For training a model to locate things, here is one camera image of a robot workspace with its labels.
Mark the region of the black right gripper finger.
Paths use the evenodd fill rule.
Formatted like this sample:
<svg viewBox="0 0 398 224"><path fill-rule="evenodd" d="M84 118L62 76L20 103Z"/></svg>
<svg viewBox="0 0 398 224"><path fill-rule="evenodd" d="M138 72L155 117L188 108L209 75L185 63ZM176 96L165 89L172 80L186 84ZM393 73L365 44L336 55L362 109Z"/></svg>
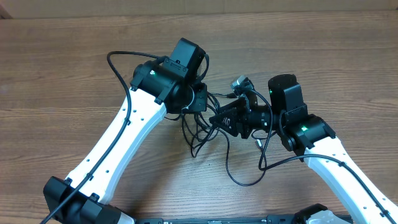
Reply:
<svg viewBox="0 0 398 224"><path fill-rule="evenodd" d="M237 111L238 113L244 113L249 111L249 100L245 96L241 96L236 100L224 105L218 109L219 113L226 113L229 111Z"/></svg>
<svg viewBox="0 0 398 224"><path fill-rule="evenodd" d="M240 133L238 130L238 125L240 121L239 121L238 111L235 108L226 110L220 114L212 116L210 118L210 123L214 127L220 128L234 137L237 137L238 134Z"/></svg>

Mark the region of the black USB cable long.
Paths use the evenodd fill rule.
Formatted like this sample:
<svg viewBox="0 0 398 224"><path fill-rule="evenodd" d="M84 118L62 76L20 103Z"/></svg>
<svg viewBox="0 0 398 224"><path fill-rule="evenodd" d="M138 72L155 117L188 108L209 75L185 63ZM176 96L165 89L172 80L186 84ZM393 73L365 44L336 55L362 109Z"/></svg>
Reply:
<svg viewBox="0 0 398 224"><path fill-rule="evenodd" d="M252 187L261 182L266 172L258 168L261 155L248 140L234 140L234 137L219 130L226 139L225 169L228 178L240 187Z"/></svg>

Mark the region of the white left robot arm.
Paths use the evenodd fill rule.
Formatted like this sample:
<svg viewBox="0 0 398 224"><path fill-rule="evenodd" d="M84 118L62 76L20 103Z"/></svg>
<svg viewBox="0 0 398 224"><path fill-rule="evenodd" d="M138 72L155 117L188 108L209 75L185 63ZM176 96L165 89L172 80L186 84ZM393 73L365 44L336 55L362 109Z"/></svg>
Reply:
<svg viewBox="0 0 398 224"><path fill-rule="evenodd" d="M199 75L209 56L197 44L181 38L170 56L149 55L127 84L112 71L126 93L116 117L90 153L65 179L51 177L44 187L50 213L43 219L60 223L135 223L111 206L118 182L147 135L166 114L206 110L207 91Z"/></svg>

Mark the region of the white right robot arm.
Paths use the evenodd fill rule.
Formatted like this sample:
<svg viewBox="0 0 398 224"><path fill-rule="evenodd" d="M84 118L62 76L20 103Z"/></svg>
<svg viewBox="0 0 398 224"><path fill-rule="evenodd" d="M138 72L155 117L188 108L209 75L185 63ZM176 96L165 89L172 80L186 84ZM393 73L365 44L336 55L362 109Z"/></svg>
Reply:
<svg viewBox="0 0 398 224"><path fill-rule="evenodd" d="M218 109L210 123L232 136L247 139L254 130L276 133L282 145L295 153L277 166L300 160L318 174L356 223L397 223L397 205L391 202L350 158L334 130L319 116L308 113L302 89L293 74L268 81L270 100L262 98L249 78L231 84L237 99Z"/></svg>

